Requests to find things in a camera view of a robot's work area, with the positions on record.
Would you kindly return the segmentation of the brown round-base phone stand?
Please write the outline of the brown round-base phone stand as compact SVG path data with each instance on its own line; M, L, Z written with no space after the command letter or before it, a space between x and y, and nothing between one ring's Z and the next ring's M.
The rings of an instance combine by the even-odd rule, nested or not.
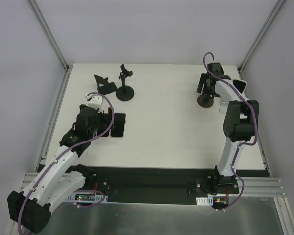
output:
M197 98L197 102L203 108L210 108L214 104L214 94L212 92L202 92Z

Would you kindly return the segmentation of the black folding phone stand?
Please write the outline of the black folding phone stand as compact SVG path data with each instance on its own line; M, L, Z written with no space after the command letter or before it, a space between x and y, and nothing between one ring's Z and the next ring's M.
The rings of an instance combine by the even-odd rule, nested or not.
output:
M103 78L101 76L95 75L94 78L97 84L97 91L102 95L108 95L117 90L117 86L114 82L109 82L108 77Z

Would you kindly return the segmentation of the black round-base phone stand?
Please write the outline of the black round-base phone stand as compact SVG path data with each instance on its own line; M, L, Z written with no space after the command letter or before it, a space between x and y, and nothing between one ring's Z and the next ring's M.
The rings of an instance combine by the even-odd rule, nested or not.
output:
M134 89L131 86L125 84L125 79L133 75L133 71L129 71L125 68L125 65L120 65L121 72L118 79L122 85L116 90L116 97L122 102L130 101L134 97Z

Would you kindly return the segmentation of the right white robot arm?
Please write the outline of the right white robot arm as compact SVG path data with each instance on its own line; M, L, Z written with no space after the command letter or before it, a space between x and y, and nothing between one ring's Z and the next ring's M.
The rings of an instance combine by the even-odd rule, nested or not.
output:
M219 111L225 115L223 132L226 144L221 159L214 169L207 185L216 193L222 193L235 184L237 160L243 147L257 143L259 103L244 96L247 83L231 79L224 74L221 63L212 62L207 72L200 77L197 102L203 108L210 108L214 99L221 98Z

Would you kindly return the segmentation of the pink-case phone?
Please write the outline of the pink-case phone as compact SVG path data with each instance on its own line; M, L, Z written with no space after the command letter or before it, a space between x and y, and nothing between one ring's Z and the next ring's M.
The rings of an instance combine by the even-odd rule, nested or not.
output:
M247 86L247 82L240 80L240 79L234 79L232 80L232 83L234 85L234 87L240 92L240 93L244 93L244 90Z
M105 137L109 137L110 136L110 133L105 133L104 135L102 135L101 137L102 138L105 138Z

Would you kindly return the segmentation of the pink-case phone front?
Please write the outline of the pink-case phone front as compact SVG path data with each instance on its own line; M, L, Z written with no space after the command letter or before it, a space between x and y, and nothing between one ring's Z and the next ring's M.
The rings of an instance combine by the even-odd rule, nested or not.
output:
M102 135L101 137L102 138L105 138L105 137L109 137L110 136L110 133L105 133L104 135Z

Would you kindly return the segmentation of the silver-edged phone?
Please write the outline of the silver-edged phone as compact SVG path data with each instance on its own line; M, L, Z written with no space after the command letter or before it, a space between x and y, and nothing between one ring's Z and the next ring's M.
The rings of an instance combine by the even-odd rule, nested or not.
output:
M124 136L124 130L125 130L125 127L123 129L111 129L110 136L114 138L122 138Z

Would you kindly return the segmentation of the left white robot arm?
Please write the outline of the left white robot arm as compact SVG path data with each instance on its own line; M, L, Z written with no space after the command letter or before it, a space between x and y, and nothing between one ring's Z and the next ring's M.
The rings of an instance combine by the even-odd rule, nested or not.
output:
M76 121L62 137L53 158L20 192L12 191L8 195L9 216L17 223L19 234L23 234L24 228L29 234L41 232L58 206L79 189L105 196L95 188L93 170L72 164L94 140L114 127L113 106L108 110L102 113L98 108L81 105Z

